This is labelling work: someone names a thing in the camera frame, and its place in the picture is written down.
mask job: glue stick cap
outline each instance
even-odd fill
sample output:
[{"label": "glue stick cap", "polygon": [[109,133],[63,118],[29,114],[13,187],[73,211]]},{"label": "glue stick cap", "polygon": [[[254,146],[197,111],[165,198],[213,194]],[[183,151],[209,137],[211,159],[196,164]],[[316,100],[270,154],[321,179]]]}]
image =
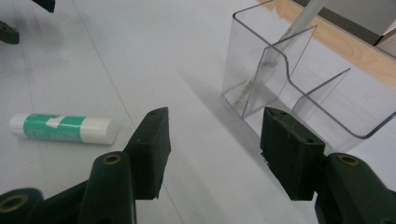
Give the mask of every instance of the glue stick cap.
[{"label": "glue stick cap", "polygon": [[23,131],[23,123],[29,117],[29,114],[17,114],[9,122],[9,129],[17,137],[27,137]]},{"label": "glue stick cap", "polygon": [[80,136],[84,143],[111,145],[116,140],[117,132],[117,124],[112,119],[87,117],[80,127]]}]

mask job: white surface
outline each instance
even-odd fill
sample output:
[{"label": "white surface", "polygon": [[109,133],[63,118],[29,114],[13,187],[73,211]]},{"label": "white surface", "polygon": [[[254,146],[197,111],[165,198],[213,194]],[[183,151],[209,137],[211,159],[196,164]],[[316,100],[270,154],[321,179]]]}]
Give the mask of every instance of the white surface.
[{"label": "white surface", "polygon": [[[152,109],[169,107],[172,153],[158,201],[139,223],[317,223],[291,202],[257,139],[220,99],[232,14],[253,0],[63,0],[54,14],[0,0],[21,43],[0,42],[0,193],[33,187],[48,198],[87,179],[94,159],[123,150]],[[17,139],[16,113],[112,118],[114,145]],[[396,189],[392,122],[356,155]]]}]

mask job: clear plastic container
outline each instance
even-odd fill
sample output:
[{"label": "clear plastic container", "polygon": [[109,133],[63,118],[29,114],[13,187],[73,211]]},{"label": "clear plastic container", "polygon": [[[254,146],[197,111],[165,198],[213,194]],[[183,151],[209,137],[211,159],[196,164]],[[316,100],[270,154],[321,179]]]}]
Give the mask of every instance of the clear plastic container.
[{"label": "clear plastic container", "polygon": [[347,152],[396,116],[396,93],[312,38],[311,27],[279,41],[290,27],[269,1],[233,14],[222,96],[256,134],[266,106],[291,113]]}]

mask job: white glue stick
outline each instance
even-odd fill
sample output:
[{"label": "white glue stick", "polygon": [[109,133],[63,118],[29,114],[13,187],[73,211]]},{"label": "white glue stick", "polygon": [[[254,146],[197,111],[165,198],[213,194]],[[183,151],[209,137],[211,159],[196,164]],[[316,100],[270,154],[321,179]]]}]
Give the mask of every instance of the white glue stick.
[{"label": "white glue stick", "polygon": [[104,145],[113,144],[118,131],[112,119],[46,114],[17,114],[9,129],[17,137]]}]

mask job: wooden board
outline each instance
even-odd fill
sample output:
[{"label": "wooden board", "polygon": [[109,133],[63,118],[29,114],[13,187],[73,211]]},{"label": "wooden board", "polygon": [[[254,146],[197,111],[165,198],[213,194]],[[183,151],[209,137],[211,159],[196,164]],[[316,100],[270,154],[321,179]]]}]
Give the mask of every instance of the wooden board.
[{"label": "wooden board", "polygon": [[[274,4],[269,4],[267,7],[275,8],[280,18],[290,22],[294,21],[303,10],[301,6],[290,0],[276,0]],[[317,41],[396,90],[396,60],[394,58],[320,17],[316,17],[311,25],[318,26],[314,33]]]}]

